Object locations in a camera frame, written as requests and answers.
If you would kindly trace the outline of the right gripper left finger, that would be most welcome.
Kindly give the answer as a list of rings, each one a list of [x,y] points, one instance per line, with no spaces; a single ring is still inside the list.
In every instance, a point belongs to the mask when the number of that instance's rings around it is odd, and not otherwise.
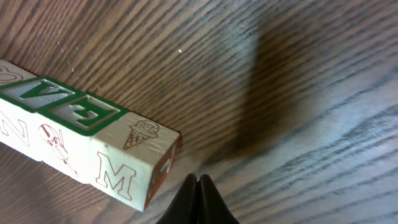
[[[196,184],[196,175],[188,174],[156,224],[196,224],[198,222]]]

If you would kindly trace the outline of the plain white wooden block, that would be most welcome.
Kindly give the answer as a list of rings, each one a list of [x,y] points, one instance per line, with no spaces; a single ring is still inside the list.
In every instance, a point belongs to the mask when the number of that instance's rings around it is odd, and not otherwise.
[[[93,136],[90,184],[144,211],[172,167],[180,133],[128,112]]]

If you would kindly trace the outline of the yellow block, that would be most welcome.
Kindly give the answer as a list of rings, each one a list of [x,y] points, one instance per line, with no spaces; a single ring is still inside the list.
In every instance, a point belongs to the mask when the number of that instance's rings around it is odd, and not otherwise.
[[[89,184],[93,136],[127,112],[126,108],[87,92],[39,108],[37,113],[45,119],[39,122],[38,133],[53,150],[44,162]]]

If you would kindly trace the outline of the blue pictogram block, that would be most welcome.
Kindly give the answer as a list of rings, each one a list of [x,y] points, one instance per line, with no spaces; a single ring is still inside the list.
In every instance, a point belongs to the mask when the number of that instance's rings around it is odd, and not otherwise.
[[[24,70],[11,62],[0,60],[0,85],[7,85],[23,80],[36,78],[33,73]]]

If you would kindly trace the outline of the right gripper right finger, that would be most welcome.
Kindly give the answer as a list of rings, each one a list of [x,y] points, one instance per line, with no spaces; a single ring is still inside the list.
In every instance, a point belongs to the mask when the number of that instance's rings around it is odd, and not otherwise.
[[[203,174],[200,177],[197,196],[199,224],[239,224],[209,175]]]

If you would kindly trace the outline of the white block red letters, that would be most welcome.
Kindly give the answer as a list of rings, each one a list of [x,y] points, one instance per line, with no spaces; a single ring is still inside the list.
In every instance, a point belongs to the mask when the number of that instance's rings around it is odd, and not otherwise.
[[[36,160],[44,159],[38,145],[41,114],[49,105],[72,99],[81,91],[50,77],[37,77],[1,87],[1,142]]]

